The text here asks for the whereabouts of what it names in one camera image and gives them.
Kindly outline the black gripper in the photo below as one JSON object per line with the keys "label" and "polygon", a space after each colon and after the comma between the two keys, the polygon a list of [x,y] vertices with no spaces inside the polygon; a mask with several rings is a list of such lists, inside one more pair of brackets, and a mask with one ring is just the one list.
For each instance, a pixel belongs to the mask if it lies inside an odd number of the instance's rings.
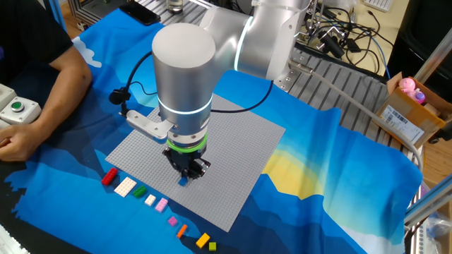
{"label": "black gripper", "polygon": [[170,165],[178,171],[181,177],[197,179],[202,177],[211,163],[202,158],[206,147],[193,152],[178,152],[173,148],[167,147],[162,154],[167,158]]}

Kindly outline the person's left hand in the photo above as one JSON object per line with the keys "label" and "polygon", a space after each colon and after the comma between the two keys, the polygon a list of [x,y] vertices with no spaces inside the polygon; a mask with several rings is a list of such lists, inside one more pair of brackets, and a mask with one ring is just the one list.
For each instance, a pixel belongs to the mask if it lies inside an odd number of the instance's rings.
{"label": "person's left hand", "polygon": [[41,128],[34,123],[1,129],[1,161],[24,162],[43,140]]}

